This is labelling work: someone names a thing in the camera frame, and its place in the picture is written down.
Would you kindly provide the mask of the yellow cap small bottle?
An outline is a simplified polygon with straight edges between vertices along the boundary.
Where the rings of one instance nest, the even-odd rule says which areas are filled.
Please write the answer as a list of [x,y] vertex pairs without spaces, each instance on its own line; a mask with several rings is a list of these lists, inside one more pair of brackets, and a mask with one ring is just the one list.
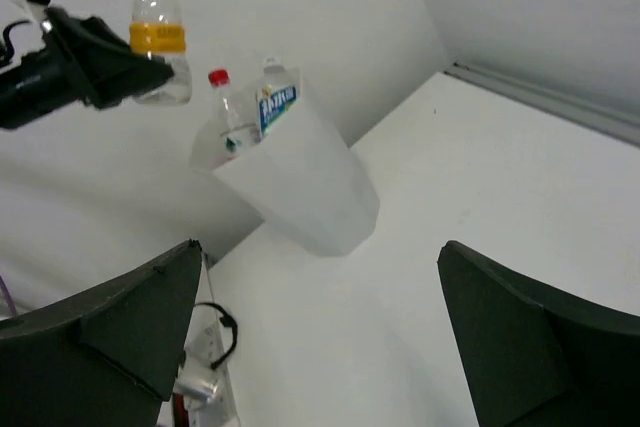
[[174,71],[163,86],[138,96],[136,102],[165,106],[187,104],[192,95],[192,77],[178,0],[134,0],[129,43],[134,52],[162,58]]

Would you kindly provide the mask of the clear bottle white label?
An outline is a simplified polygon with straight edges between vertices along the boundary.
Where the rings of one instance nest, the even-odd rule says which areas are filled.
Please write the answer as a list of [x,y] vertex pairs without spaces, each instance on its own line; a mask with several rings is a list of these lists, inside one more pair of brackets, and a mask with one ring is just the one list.
[[258,126],[264,139],[298,98],[298,82],[279,58],[268,57],[263,62],[263,76],[255,98]]

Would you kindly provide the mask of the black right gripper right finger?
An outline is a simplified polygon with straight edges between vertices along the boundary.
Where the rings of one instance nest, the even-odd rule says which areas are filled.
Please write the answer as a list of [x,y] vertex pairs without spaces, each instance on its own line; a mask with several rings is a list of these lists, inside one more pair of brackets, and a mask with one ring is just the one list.
[[638,425],[638,317],[458,241],[437,266],[479,425]]

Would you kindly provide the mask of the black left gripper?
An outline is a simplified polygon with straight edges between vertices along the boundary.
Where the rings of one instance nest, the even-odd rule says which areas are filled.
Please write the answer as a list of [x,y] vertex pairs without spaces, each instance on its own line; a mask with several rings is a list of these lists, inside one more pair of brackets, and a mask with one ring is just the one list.
[[163,58],[133,52],[97,16],[45,10],[46,47],[24,55],[1,74],[1,128],[16,130],[74,102],[96,109],[119,105],[173,78]]

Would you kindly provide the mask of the red label clear bottle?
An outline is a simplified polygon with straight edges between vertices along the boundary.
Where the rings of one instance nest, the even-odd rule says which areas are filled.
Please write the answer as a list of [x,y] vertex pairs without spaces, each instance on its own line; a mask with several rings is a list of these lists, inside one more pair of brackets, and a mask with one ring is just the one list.
[[238,96],[226,69],[208,74],[215,96],[215,112],[219,117],[217,130],[226,158],[233,160],[260,142],[254,117]]

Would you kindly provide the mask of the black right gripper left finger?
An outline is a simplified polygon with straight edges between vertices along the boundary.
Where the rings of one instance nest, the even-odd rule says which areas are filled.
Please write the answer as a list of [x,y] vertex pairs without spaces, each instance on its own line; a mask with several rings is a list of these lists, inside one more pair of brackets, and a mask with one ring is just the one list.
[[183,357],[201,273],[187,240],[1,323],[4,426],[153,426]]

